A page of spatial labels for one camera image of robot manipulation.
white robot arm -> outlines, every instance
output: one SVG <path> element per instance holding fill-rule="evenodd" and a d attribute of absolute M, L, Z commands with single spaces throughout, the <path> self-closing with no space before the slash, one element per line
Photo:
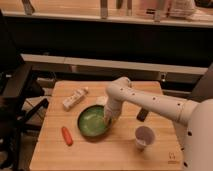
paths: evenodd
<path fill-rule="evenodd" d="M 213 170 L 213 99 L 202 103 L 131 88 L 131 81 L 121 77 L 107 89 L 108 101 L 104 107 L 105 120 L 117 119 L 124 101 L 158 113 L 187 126 L 184 147 L 184 171 Z"/>

paper cup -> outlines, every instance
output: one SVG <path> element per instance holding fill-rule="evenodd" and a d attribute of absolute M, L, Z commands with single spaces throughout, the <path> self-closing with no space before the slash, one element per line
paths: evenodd
<path fill-rule="evenodd" d="M 155 134 L 153 130 L 147 126 L 140 126 L 135 130 L 135 144 L 139 150 L 144 150 L 147 146 L 153 144 Z"/>

office chair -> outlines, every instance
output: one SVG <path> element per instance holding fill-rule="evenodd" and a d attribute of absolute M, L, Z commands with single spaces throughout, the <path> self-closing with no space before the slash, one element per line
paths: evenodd
<path fill-rule="evenodd" d="M 27 121 L 40 107 L 47 108 L 48 101 L 43 99 L 29 112 L 23 111 L 26 98 L 43 96 L 44 90 L 36 82 L 33 66 L 17 52 L 1 11 L 0 36 L 0 151 L 7 152 L 0 169 L 12 165 L 13 171 L 17 171 L 22 133 L 41 129 Z"/>

green bowl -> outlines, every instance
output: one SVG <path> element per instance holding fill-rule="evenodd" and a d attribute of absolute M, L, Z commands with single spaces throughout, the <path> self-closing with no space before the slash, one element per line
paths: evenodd
<path fill-rule="evenodd" d="M 94 105 L 86 108 L 78 117 L 78 128 L 86 137 L 99 137 L 106 133 L 110 124 L 104 123 L 104 107 Z"/>

carrot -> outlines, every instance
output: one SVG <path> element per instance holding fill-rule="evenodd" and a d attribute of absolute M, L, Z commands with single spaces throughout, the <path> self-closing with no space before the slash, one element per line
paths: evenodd
<path fill-rule="evenodd" d="M 63 136 L 64 141 L 66 142 L 66 144 L 68 146 L 71 146 L 73 144 L 73 140 L 72 140 L 72 137 L 70 135 L 69 130 L 65 126 L 63 126 L 61 128 L 61 133 L 62 133 L 62 136 Z"/>

